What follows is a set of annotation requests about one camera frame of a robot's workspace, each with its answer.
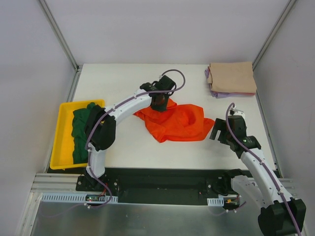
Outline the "orange t-shirt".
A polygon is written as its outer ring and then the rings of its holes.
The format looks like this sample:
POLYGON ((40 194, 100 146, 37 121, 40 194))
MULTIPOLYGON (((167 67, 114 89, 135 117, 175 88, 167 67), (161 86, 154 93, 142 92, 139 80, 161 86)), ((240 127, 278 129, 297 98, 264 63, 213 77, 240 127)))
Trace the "orange t-shirt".
POLYGON ((214 120, 204 116, 202 107, 193 104, 178 105, 171 99, 164 112, 148 107, 134 115, 144 121, 148 132, 160 143, 202 141, 215 124, 214 120))

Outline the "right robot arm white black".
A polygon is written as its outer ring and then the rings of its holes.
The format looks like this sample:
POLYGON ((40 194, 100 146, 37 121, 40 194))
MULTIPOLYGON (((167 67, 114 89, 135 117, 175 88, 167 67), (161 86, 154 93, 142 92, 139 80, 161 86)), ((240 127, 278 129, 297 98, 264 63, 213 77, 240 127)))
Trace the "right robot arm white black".
POLYGON ((219 195, 237 194, 258 210, 258 225, 265 236, 301 235, 306 205, 295 199, 269 167, 261 145, 254 136, 247 135, 242 116, 227 116, 215 120, 210 139, 228 145, 245 164, 256 184, 244 172, 233 169, 224 172, 212 185, 219 195))

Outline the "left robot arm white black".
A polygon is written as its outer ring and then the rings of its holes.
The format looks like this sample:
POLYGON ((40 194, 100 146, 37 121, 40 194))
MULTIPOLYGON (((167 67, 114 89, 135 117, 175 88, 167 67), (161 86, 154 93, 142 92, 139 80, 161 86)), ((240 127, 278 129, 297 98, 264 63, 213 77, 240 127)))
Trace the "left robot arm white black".
POLYGON ((116 127, 125 118, 144 109, 158 112, 166 110, 169 96, 177 88, 176 83, 166 75, 158 81, 144 83, 135 93, 112 106, 92 108, 85 126, 88 165, 82 184, 90 190, 99 191, 104 186, 105 154, 114 143, 116 127))

